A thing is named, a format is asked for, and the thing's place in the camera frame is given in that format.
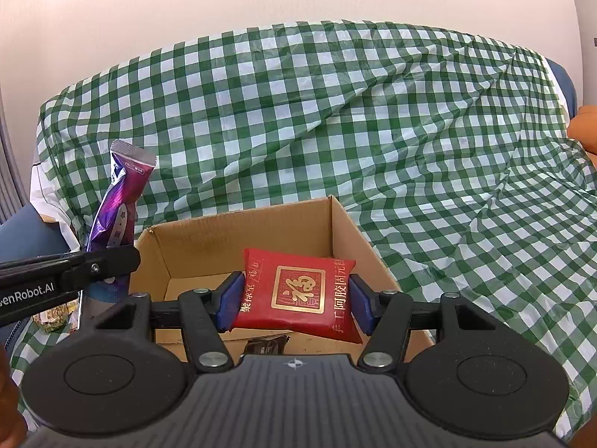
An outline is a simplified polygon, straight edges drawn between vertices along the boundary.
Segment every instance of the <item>white wall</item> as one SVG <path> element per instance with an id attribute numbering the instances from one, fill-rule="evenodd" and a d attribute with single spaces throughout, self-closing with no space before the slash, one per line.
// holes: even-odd
<path id="1" fill-rule="evenodd" d="M 583 50 L 584 104 L 597 105 L 597 0 L 574 0 Z"/>
<path id="2" fill-rule="evenodd" d="M 40 105 L 65 86 L 163 45 L 294 20 L 433 25 L 530 47 L 582 97 L 574 0 L 0 0 L 0 89 L 28 187 Z"/>

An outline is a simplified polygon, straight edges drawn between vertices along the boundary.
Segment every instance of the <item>snack package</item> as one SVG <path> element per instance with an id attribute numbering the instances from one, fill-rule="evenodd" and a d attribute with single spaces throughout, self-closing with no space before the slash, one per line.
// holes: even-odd
<path id="1" fill-rule="evenodd" d="M 257 339 L 249 339 L 245 346 L 244 354 L 258 354 L 258 355 L 282 355 L 284 347 L 289 340 L 288 335 L 280 335 L 278 337 L 261 337 Z"/>
<path id="2" fill-rule="evenodd" d="M 121 140 L 110 146 L 112 182 L 104 195 L 91 227 L 87 251 L 132 244 L 136 203 L 156 156 Z M 128 295 L 129 276 L 110 278 L 91 284 L 84 293 L 83 318 L 92 318 Z"/>
<path id="3" fill-rule="evenodd" d="M 50 308 L 33 316 L 34 322 L 46 333 L 55 332 L 66 325 L 69 310 L 66 304 Z"/>
<path id="4" fill-rule="evenodd" d="M 355 261 L 245 249 L 246 284 L 233 327 L 288 329 L 361 343 L 350 313 Z"/>

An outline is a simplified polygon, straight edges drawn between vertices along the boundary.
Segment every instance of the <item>round black disc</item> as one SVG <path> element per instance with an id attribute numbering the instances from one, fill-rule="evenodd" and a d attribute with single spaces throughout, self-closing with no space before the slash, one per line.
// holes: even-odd
<path id="1" fill-rule="evenodd" d="M 22 381 L 27 408 L 56 431 L 89 436 L 139 428 L 169 412 L 186 387 L 181 362 L 150 342 L 96 334 L 60 347 L 38 358 Z"/>
<path id="2" fill-rule="evenodd" d="M 562 367 L 514 332 L 461 331 L 444 339 L 410 362 L 405 385 L 429 419 L 489 440 L 551 429 L 568 398 Z"/>

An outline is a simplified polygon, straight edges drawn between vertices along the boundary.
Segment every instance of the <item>metal screw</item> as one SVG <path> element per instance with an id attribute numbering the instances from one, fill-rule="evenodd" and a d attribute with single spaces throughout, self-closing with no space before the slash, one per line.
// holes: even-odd
<path id="1" fill-rule="evenodd" d="M 221 352 L 205 352 L 199 356 L 199 364 L 204 367 L 221 367 L 228 362 L 228 356 Z"/>
<path id="2" fill-rule="evenodd" d="M 363 362 L 369 367 L 387 367 L 392 361 L 392 356 L 386 352 L 369 352 L 363 357 Z"/>

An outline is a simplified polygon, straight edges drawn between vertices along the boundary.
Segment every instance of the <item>cardboard box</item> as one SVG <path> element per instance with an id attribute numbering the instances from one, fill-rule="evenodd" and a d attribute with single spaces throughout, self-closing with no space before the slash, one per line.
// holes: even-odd
<path id="1" fill-rule="evenodd" d="M 375 291 L 397 289 L 383 261 L 336 200 L 303 202 L 210 215 L 155 225 L 139 237 L 141 265 L 131 276 L 130 292 L 149 292 L 168 301 L 195 288 L 217 288 L 232 271 L 244 269 L 247 247 L 316 257 L 354 259 L 357 273 Z M 235 361 L 247 339 L 280 331 L 234 329 L 222 334 Z M 356 361 L 363 345 L 290 333 L 285 354 L 345 352 Z M 180 330 L 156 331 L 156 342 L 186 360 Z M 413 332 L 407 360 L 431 345 L 424 332 Z"/>

